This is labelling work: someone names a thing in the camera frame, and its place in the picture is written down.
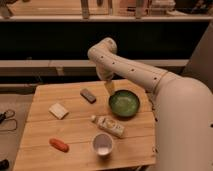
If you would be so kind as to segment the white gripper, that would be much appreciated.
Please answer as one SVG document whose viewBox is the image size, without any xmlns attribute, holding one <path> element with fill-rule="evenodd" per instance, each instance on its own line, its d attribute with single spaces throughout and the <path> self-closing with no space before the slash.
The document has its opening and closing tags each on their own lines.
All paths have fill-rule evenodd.
<svg viewBox="0 0 213 171">
<path fill-rule="evenodd" d="M 101 66 L 96 67 L 96 72 L 97 72 L 98 77 L 102 81 L 106 81 L 104 83 L 104 86 L 105 86 L 107 92 L 109 93 L 109 95 L 112 96 L 115 93 L 115 87 L 114 87 L 113 81 L 110 81 L 110 80 L 113 79 L 114 73 Z"/>
</svg>

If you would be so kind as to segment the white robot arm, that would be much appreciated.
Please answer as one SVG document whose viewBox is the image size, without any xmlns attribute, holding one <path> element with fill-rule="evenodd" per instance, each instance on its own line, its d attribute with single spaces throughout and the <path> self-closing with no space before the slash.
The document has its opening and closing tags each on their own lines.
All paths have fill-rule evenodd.
<svg viewBox="0 0 213 171">
<path fill-rule="evenodd" d="M 110 37 L 87 55 L 100 79 L 117 74 L 153 94 L 156 163 L 147 171 L 213 171 L 213 93 L 204 83 L 120 57 Z"/>
</svg>

